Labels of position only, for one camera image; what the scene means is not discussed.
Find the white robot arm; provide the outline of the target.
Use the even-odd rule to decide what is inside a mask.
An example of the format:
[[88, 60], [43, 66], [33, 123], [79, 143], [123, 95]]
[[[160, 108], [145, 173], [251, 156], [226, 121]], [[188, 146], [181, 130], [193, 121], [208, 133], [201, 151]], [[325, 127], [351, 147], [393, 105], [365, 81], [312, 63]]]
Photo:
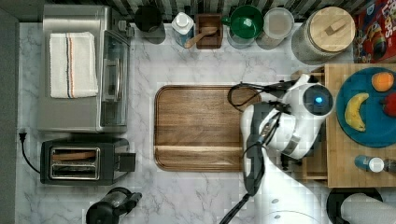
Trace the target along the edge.
[[307, 156], [332, 113], [330, 91], [300, 76], [274, 101], [249, 105], [242, 114], [244, 184], [254, 201], [255, 224], [320, 224], [316, 195], [280, 168], [282, 156]]

